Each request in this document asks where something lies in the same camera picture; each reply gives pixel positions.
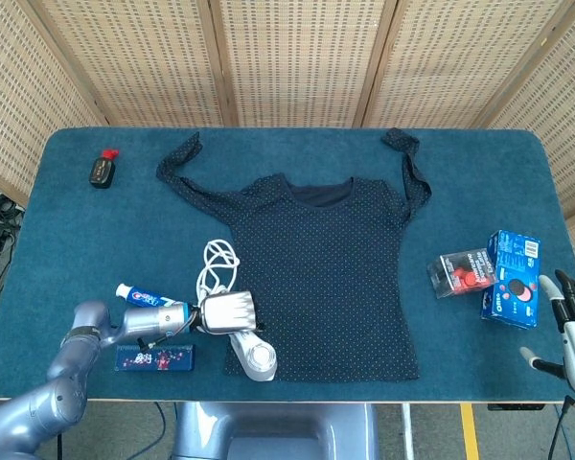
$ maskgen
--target polka dot shirt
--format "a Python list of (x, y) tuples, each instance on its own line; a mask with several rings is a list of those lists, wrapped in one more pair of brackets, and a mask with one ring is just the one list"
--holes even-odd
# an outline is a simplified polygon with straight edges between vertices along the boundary
[[(283, 174), (239, 192), (207, 191), (174, 170), (201, 150), (196, 134), (166, 157), (157, 176), (230, 226), (241, 259), (235, 289), (249, 289), (261, 337), (277, 351), (276, 380), (409, 380), (418, 365), (399, 298), (403, 229), (430, 197), (414, 163), (418, 140), (382, 138), (404, 153), (406, 199), (382, 180), (296, 187)], [(236, 355), (228, 374), (242, 374)]]

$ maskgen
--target toothpaste cap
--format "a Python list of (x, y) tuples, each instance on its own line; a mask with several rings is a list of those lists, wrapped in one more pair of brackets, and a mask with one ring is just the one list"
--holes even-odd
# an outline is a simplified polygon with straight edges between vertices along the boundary
[(121, 283), (120, 285), (117, 286), (117, 290), (115, 290), (115, 295), (117, 297), (123, 297), (123, 298), (127, 298), (127, 295), (130, 294), (130, 290), (132, 289), (132, 286), (126, 286), (124, 283)]

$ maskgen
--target floor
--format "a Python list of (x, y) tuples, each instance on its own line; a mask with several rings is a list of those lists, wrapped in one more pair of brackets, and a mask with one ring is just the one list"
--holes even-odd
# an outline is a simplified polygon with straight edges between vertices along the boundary
[[(0, 270), (6, 257), (0, 261)], [(174, 437), (173, 405), (160, 404), (166, 418), (162, 441), (140, 459), (168, 459)], [(542, 411), (489, 411), (475, 405), (474, 425), (478, 458), (482, 460), (542, 460), (557, 421), (553, 405)], [(378, 405), (379, 447), (384, 460), (404, 459), (403, 423), (398, 405)], [(412, 405), (415, 458), (467, 459), (460, 406), (458, 404)], [(565, 417), (564, 431), (572, 450), (569, 456), (560, 436), (554, 459), (575, 459), (575, 411)], [(83, 421), (63, 435), (64, 458), (68, 460), (126, 459), (153, 442), (161, 433), (162, 419), (152, 402), (90, 402)], [(57, 458), (56, 443), (40, 448), (44, 459)]]

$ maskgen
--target blue table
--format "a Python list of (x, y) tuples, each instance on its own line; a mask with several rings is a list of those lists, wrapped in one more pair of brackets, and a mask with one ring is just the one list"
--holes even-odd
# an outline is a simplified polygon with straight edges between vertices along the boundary
[[(351, 175), (402, 189), (401, 155), (381, 129), (200, 130), (202, 153), (188, 176), (216, 190), (240, 189), (286, 173), (297, 185), (339, 183)], [(79, 128), (55, 133), (45, 148), (30, 206), (0, 300), (0, 398), (44, 381), (70, 329), (73, 307), (105, 301), (114, 324), (127, 305), (119, 283), (195, 299), (202, 249), (230, 240), (227, 227), (200, 213), (155, 178), (160, 159), (194, 129)], [(479, 294), (437, 300), (426, 264), (439, 254), (485, 246), (498, 229), (542, 240), (542, 272), (575, 259), (540, 141), (519, 130), (410, 129), (432, 198), (409, 225), (400, 262), (402, 308), (421, 377), (405, 382), (257, 383), (223, 375), (226, 337), (191, 334), (192, 373), (116, 373), (107, 350), (89, 379), (89, 397), (118, 400), (545, 402), (564, 382), (529, 369), (518, 348), (560, 361), (551, 309), (540, 300), (539, 326), (524, 331), (479, 318)], [(104, 149), (119, 149), (113, 185), (87, 182)]]

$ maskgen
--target cardboard box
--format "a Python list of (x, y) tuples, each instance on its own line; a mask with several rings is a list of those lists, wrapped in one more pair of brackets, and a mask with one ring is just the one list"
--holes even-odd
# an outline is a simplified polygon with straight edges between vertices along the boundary
[(499, 230), (488, 241), (497, 282), (484, 290), (481, 317), (520, 328), (537, 326), (541, 242)]

